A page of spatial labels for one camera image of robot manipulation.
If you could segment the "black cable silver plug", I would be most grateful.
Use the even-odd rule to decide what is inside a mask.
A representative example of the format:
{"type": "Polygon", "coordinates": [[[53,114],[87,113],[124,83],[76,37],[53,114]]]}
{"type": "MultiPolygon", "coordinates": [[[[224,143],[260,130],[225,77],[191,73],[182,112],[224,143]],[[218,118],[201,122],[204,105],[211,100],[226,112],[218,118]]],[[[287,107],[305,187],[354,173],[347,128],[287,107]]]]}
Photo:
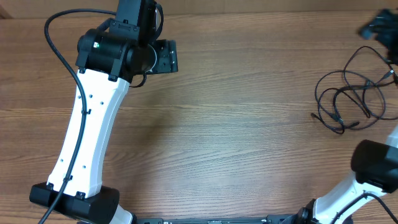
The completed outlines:
{"type": "Polygon", "coordinates": [[[387,113],[387,100],[382,92],[382,88],[388,87],[392,85],[395,81],[397,81],[397,75],[393,70],[388,71],[385,75],[383,75],[378,81],[374,81],[358,72],[352,72],[348,70],[338,70],[337,73],[342,74],[342,78],[345,81],[345,86],[340,88],[335,88],[335,93],[332,98],[332,107],[333,112],[330,115],[340,126],[341,129],[365,129],[378,121],[396,121],[397,116],[388,117],[387,113]],[[364,80],[363,84],[354,85],[348,81],[347,75],[354,75],[360,79],[364,80]],[[374,91],[374,94],[380,97],[381,110],[376,112],[372,109],[372,106],[368,103],[367,94],[374,91]],[[359,127],[360,121],[354,121],[352,124],[345,124],[343,121],[342,114],[340,113],[337,106],[337,99],[339,96],[347,97],[355,106],[358,107],[360,112],[365,115],[366,118],[372,118],[374,121],[371,121],[369,124],[364,124],[359,127]]]}

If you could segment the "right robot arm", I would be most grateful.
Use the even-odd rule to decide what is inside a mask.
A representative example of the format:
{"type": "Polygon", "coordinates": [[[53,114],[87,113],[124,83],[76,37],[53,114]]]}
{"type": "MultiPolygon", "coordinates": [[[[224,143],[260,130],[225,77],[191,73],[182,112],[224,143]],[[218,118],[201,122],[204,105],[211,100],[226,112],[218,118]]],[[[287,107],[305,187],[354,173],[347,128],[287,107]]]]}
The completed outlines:
{"type": "MultiPolygon", "coordinates": [[[[381,9],[374,18],[365,23],[358,31],[364,39],[374,38],[387,49],[382,61],[388,71],[378,80],[373,81],[362,76],[362,85],[346,82],[341,88],[332,88],[334,92],[332,111],[322,106],[323,95],[315,92],[317,113],[311,116],[319,120],[326,128],[336,134],[344,134],[347,130],[359,131],[362,126],[358,121],[345,124],[338,111],[336,100],[340,95],[348,96],[367,118],[375,121],[385,119],[386,99],[382,98],[381,114],[375,114],[366,104],[366,92],[397,84],[397,14],[390,9],[381,9]]],[[[382,196],[397,190],[397,131],[393,131],[387,141],[382,144],[370,140],[361,141],[351,158],[351,173],[326,195],[311,200],[296,214],[284,219],[284,223],[352,223],[352,215],[363,205],[377,200],[393,222],[397,217],[382,201],[382,196]]]]}

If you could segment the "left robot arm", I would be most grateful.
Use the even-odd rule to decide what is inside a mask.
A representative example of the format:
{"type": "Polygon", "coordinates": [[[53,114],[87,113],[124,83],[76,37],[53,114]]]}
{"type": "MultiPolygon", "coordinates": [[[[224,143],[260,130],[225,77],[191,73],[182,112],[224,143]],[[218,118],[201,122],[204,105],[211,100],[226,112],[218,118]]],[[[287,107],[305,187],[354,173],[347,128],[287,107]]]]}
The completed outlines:
{"type": "Polygon", "coordinates": [[[32,203],[82,223],[137,221],[120,206],[118,190],[103,185],[103,162],[132,79],[178,70],[175,41],[160,39],[163,24],[156,1],[120,1],[80,37],[76,63],[68,66],[76,95],[63,147],[47,181],[32,186],[32,203]]]}

